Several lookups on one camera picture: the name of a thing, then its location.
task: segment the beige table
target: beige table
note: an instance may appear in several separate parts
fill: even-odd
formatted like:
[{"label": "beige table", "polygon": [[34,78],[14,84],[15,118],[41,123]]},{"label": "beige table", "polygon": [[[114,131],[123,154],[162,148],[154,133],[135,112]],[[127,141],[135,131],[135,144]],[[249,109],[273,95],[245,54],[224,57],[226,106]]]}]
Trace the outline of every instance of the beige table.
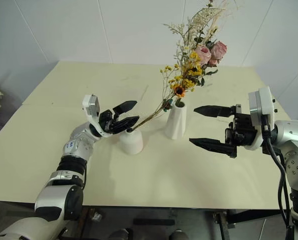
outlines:
[{"label": "beige table", "polygon": [[[158,65],[60,62],[26,99],[0,132],[0,201],[33,203],[53,172],[71,131],[86,121],[85,94],[99,96],[102,111],[126,100],[138,104],[128,114],[145,117],[161,100]],[[124,154],[118,136],[96,143],[88,164],[84,204],[97,206],[277,209],[279,171],[261,150],[238,148],[229,158],[191,144],[189,138],[224,141],[230,118],[193,112],[201,105],[242,104],[263,87],[252,68],[220,67],[186,96],[187,130],[180,140],[163,134],[168,114],[141,130],[143,151]],[[278,103],[276,117],[289,119]]]}]

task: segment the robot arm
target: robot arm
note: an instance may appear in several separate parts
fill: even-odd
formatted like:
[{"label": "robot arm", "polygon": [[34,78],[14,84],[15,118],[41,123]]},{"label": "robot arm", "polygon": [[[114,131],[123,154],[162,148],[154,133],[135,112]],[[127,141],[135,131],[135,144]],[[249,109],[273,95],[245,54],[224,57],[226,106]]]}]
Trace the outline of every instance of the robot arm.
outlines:
[{"label": "robot arm", "polygon": [[[191,138],[190,141],[203,149],[227,154],[231,158],[237,156],[237,146],[244,146],[248,150],[262,147],[263,153],[270,154],[280,169],[280,190],[282,190],[282,185],[285,185],[285,174],[287,176],[291,187],[290,198],[293,202],[292,222],[298,227],[298,120],[274,121],[276,110],[273,109],[273,102],[269,87],[264,87],[259,91],[249,93],[250,114],[242,114],[240,105],[198,107],[194,111],[207,117],[234,115],[234,118],[229,128],[225,130],[225,143],[209,138]],[[281,152],[285,168],[279,162],[273,147]],[[285,222],[288,232],[291,232],[292,230],[289,230],[292,226],[290,227],[287,218]]]},{"label": "robot arm", "polygon": [[40,192],[35,203],[36,217],[21,219],[0,233],[0,240],[54,240],[63,233],[70,220],[79,217],[86,183],[87,163],[93,145],[101,137],[110,137],[131,128],[139,116],[119,121],[120,114],[131,110],[136,101],[126,101],[100,113],[98,98],[86,95],[83,110],[88,122],[75,128],[63,147],[59,166]]}]

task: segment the white wall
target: white wall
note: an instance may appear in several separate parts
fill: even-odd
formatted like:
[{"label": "white wall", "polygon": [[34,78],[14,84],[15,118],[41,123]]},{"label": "white wall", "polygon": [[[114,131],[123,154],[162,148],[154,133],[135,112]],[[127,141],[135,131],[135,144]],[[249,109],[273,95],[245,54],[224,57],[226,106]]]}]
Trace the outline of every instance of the white wall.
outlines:
[{"label": "white wall", "polygon": [[[228,45],[222,64],[255,66],[287,113],[298,119],[298,0],[236,0],[238,10],[228,1],[232,15],[218,34]],[[162,23],[186,21],[202,2],[0,0],[3,118],[58,60],[172,63],[178,37]]]}]

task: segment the white vase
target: white vase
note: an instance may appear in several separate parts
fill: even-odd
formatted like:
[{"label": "white vase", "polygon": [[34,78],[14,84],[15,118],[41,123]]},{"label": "white vase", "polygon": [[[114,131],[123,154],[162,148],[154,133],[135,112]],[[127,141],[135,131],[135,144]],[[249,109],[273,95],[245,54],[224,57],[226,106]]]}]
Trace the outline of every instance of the white vase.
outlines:
[{"label": "white vase", "polygon": [[122,150],[129,154],[138,154],[143,149],[143,138],[140,130],[136,129],[132,132],[125,130],[120,134],[120,143]]},{"label": "white vase", "polygon": [[165,134],[168,138],[176,140],[183,137],[187,118],[187,106],[178,107],[172,105],[169,118],[165,126]]}]

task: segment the dried flower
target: dried flower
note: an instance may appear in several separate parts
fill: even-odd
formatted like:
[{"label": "dried flower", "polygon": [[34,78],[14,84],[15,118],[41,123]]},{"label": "dried flower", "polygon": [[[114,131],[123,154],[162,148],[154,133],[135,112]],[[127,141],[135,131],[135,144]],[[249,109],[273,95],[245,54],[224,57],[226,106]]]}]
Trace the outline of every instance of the dried flower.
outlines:
[{"label": "dried flower", "polygon": [[185,89],[183,86],[179,85],[179,84],[175,84],[173,87],[174,93],[177,97],[179,98],[183,98],[185,95]]},{"label": "dried flower", "polygon": [[207,7],[188,19],[187,25],[165,24],[173,34],[181,36],[174,55],[177,63],[173,67],[167,65],[160,70],[163,76],[163,100],[153,114],[133,129],[155,118],[161,111],[169,110],[174,97],[178,97],[175,101],[176,106],[184,105],[181,99],[185,92],[193,92],[195,86],[203,86],[204,76],[217,72],[206,71],[208,67],[215,67],[226,53],[226,46],[221,45],[219,41],[215,43],[212,39],[218,29],[216,22],[224,9],[213,6],[214,0],[209,0]]}]

